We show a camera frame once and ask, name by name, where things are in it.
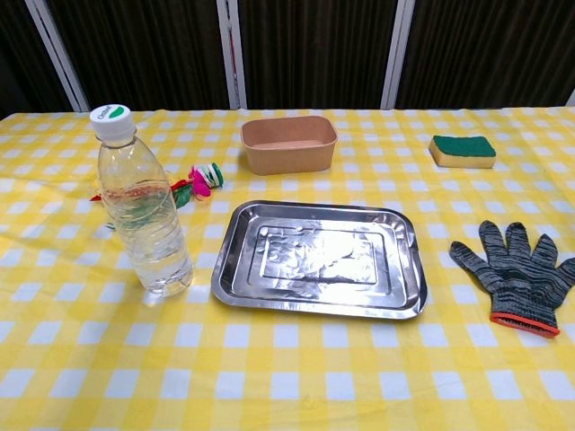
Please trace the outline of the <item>transparent plastic water bottle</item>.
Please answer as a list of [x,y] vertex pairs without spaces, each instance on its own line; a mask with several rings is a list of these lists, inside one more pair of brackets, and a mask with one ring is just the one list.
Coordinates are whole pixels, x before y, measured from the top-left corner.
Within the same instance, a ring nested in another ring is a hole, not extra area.
[[148,303],[190,286],[193,269],[163,166],[137,135],[131,110],[117,103],[93,109],[100,142],[99,194]]

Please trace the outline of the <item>rectangular metal tray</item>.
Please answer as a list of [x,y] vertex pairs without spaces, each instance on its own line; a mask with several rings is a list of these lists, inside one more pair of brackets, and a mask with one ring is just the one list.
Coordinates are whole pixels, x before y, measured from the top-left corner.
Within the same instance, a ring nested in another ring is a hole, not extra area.
[[211,292],[231,306],[385,320],[414,318],[428,300],[405,215],[269,200],[232,213]]

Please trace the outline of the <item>brown paper box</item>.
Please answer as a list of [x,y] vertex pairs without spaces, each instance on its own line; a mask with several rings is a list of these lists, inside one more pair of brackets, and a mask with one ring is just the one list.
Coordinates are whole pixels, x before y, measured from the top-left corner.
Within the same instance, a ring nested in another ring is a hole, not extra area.
[[251,171],[271,175],[329,169],[338,135],[327,118],[300,116],[248,121],[241,139]]

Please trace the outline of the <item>colourful feather shuttlecock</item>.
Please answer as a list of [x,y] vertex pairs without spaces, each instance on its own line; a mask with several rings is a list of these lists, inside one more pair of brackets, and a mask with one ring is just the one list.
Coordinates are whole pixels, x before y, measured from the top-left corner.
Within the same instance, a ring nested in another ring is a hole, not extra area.
[[146,218],[172,213],[193,199],[206,200],[224,185],[215,163],[194,165],[171,178],[154,160],[114,158],[98,165],[99,188],[92,202],[103,204],[114,218]]

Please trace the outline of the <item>yellow white checkered tablecloth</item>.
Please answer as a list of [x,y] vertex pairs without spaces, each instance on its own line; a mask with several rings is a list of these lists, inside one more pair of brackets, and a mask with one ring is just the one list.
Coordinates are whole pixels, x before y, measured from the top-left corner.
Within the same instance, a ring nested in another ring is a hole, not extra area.
[[[148,111],[143,140],[174,177],[225,184],[180,212],[194,281],[156,307],[105,210],[86,115],[0,120],[0,430],[575,431],[575,289],[545,339],[489,319],[448,255],[479,223],[519,221],[575,256],[575,108],[329,110],[327,172],[253,175],[240,129],[257,111]],[[446,168],[433,136],[484,136],[490,169]],[[228,307],[209,281],[230,215],[273,199],[408,216],[429,286],[421,316],[383,322]]]

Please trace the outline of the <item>yellow sponge with green pad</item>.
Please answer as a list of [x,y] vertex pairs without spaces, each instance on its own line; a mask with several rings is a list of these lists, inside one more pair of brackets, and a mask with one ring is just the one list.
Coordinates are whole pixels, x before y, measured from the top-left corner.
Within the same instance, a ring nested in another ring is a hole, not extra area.
[[490,169],[497,153],[484,136],[432,137],[429,151],[439,167]]

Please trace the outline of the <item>grey knitted work glove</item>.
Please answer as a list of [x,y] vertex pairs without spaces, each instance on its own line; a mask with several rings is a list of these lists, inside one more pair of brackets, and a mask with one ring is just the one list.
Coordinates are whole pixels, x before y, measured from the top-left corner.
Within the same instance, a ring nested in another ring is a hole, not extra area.
[[545,338],[559,335],[555,311],[575,286],[575,257],[559,264],[555,242],[546,234],[532,248],[520,222],[502,233],[485,220],[478,234],[485,259],[462,242],[452,242],[449,255],[489,293],[490,320]]

